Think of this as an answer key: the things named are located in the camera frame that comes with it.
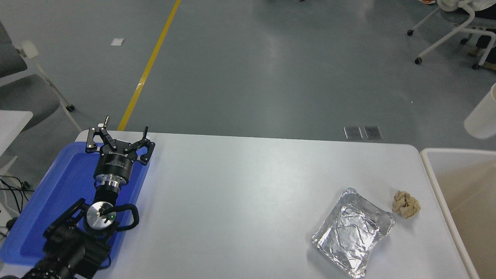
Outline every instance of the white cloth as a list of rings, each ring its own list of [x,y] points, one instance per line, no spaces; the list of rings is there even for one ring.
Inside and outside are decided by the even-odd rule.
[[[473,0],[469,3],[470,7],[474,9],[474,11],[487,9],[494,4],[496,4],[496,0]]]

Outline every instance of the white table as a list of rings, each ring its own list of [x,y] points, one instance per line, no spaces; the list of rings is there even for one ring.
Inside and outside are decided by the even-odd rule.
[[[140,139],[141,133],[110,132]],[[95,278],[349,278],[310,244],[353,187],[390,210],[397,190],[422,206],[396,216],[367,279],[468,278],[418,151],[409,145],[154,134],[150,168],[116,261]],[[77,140],[85,141],[86,133]],[[1,275],[29,268],[6,266]]]
[[[0,110],[0,156],[32,117],[30,111]]]

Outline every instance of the yellow floor line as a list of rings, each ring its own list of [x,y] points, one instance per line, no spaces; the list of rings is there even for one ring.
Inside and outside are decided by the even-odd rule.
[[[172,19],[174,19],[174,15],[176,14],[176,11],[178,10],[179,3],[181,3],[181,0],[176,0],[176,3],[174,4],[174,7],[172,8],[171,13],[169,14],[169,18],[167,18],[164,29],[162,29],[162,33],[160,34],[160,37],[158,38],[157,44],[155,44],[155,48],[153,49],[152,55],[150,56],[150,59],[148,60],[148,63],[146,64],[145,71],[143,71],[143,75],[139,79],[139,83],[136,86],[136,90],[134,91],[134,94],[132,95],[129,104],[127,105],[127,109],[125,110],[124,115],[121,119],[121,122],[119,123],[119,126],[117,127],[117,131],[124,131],[124,129],[127,125],[127,122],[129,121],[129,117],[131,116],[131,113],[134,109],[134,106],[136,105],[136,102],[138,101],[139,95],[141,94],[141,90],[143,89],[143,86],[145,85],[146,79],[148,78],[148,74],[150,74],[150,70],[153,67],[153,63],[155,63],[155,59],[157,58],[157,54],[160,50],[160,47],[162,46],[162,43],[164,42],[165,35],[167,35],[167,31],[169,30],[169,27],[171,26]]]

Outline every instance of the chair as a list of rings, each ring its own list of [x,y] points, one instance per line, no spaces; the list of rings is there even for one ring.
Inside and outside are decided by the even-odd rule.
[[[412,36],[413,35],[413,32],[415,30],[417,30],[417,28],[419,28],[420,26],[422,26],[426,21],[429,20],[429,18],[431,18],[432,16],[434,16],[436,13],[439,12],[441,8],[438,6],[434,11],[432,11],[430,14],[428,14],[424,19],[422,19],[419,23],[417,23],[417,25],[413,26],[412,29],[408,30],[406,32],[406,34],[408,36]]]
[[[421,64],[422,58],[426,54],[437,48],[440,44],[444,43],[446,40],[453,37],[458,32],[469,34],[468,38],[461,40],[462,44],[467,43],[467,41],[470,39],[472,34],[486,35],[491,37],[488,47],[484,50],[481,59],[479,60],[478,63],[473,64],[472,68],[476,70],[479,69],[482,64],[484,64],[484,61],[488,57],[488,54],[491,51],[491,49],[494,47],[496,41],[496,34],[490,31],[486,31],[486,29],[496,29],[496,20],[475,17],[474,10],[468,5],[471,1],[472,0],[438,0],[437,1],[437,4],[439,5],[440,8],[439,11],[441,17],[444,18],[446,21],[453,23],[454,25],[456,25],[456,27],[451,32],[446,34],[444,37],[439,39],[437,42],[432,44],[430,47],[422,51],[419,55],[417,55],[417,58],[415,59],[415,64]],[[458,8],[464,9],[465,11],[467,11],[468,14],[453,12]],[[419,22],[419,24],[417,24],[414,28],[410,29],[409,32],[407,32],[407,35],[411,36],[411,34],[413,34],[413,30],[415,30],[416,27],[423,24],[425,20],[433,16],[437,11],[438,10],[433,11],[424,20]]]
[[[27,69],[23,57],[31,59],[40,74],[32,74],[0,87],[0,110],[24,110],[33,112],[33,118],[23,131],[37,125],[60,106],[76,129],[81,127],[70,115],[75,107],[62,95],[36,61],[38,51],[33,43],[24,41],[21,49],[16,49],[7,31],[0,22],[0,77],[5,77]]]

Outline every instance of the crumpled paper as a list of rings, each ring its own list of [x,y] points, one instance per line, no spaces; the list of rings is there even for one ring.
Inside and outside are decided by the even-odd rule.
[[[394,195],[393,211],[408,219],[420,211],[420,203],[410,193],[398,191]]]

